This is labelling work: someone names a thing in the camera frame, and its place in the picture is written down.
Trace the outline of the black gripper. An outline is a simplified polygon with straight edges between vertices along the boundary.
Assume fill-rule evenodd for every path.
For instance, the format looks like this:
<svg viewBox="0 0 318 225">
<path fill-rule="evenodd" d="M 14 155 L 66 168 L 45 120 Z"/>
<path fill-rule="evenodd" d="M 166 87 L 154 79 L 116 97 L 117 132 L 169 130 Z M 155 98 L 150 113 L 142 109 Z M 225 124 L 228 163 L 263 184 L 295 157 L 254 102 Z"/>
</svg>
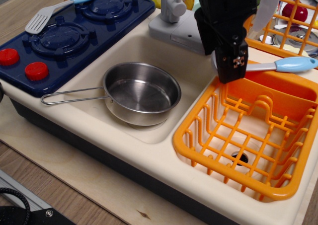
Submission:
<svg viewBox="0 0 318 225">
<path fill-rule="evenodd" d="M 214 52 L 219 80 L 243 78 L 248 61 L 245 21 L 256 13 L 257 0 L 199 0 L 195 19 L 205 55 Z"/>
</svg>

